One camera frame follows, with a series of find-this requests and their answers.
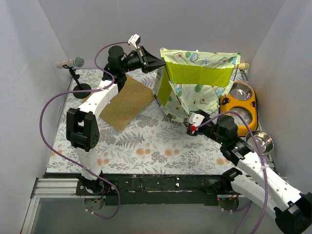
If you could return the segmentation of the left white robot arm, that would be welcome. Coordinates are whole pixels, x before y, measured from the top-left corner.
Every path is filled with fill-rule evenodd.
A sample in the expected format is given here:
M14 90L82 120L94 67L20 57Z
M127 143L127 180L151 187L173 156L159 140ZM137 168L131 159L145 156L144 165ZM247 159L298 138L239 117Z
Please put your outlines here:
M126 82L126 73L141 69L144 73L154 71L166 63L150 54L143 46L137 46L129 54L119 45L108 50L108 63L103 72L98 91L90 95L78 108L70 108L66 114L66 138L74 147L82 172L79 181L85 189L98 195L104 184L98 165L95 147L99 141L98 118L107 104L121 91Z

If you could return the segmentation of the green avocado print pet tent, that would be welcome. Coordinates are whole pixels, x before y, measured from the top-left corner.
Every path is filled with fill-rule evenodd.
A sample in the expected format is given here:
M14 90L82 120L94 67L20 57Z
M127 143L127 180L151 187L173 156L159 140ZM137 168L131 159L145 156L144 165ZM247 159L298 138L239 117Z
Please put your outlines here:
M166 62L173 82L181 85L180 98L191 112L203 110L208 114L219 108L219 99L227 96L234 84L232 74L240 64L239 53L170 50L161 48L161 58ZM164 67L157 70L153 94L162 91Z

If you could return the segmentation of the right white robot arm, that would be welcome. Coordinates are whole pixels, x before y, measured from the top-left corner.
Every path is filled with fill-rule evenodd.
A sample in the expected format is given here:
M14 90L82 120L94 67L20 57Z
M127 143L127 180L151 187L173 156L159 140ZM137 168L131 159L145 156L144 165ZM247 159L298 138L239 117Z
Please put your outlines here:
M192 113L185 126L191 136L204 135L221 145L220 151L234 168L224 172L223 192L237 192L262 208L252 229L254 234L265 214L274 218L285 234L302 234L312 224L312 194L302 193L266 164L259 146L253 149L238 134L238 126L227 111L211 118L204 111Z

